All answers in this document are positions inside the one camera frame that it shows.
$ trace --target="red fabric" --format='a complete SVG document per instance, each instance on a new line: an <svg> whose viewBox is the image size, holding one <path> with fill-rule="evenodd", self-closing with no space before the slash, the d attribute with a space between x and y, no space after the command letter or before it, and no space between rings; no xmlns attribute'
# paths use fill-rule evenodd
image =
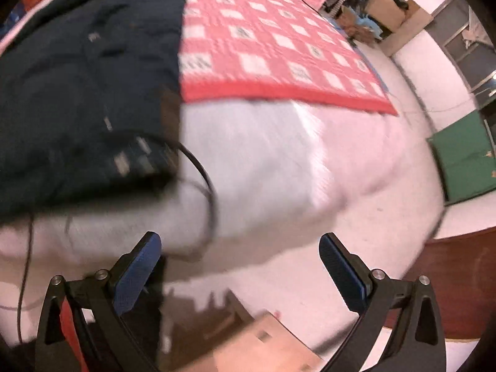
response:
<svg viewBox="0 0 496 372"><path fill-rule="evenodd" d="M179 64L187 103L295 99L397 114L360 56L301 0L187 0Z"/></svg>
<svg viewBox="0 0 496 372"><path fill-rule="evenodd" d="M78 334L74 327L73 310L70 308L67 298L62 302L62 309L60 310L60 328L65 340L81 365L81 372L89 372L88 365L86 365L83 352L81 351L81 346L79 345Z"/></svg>

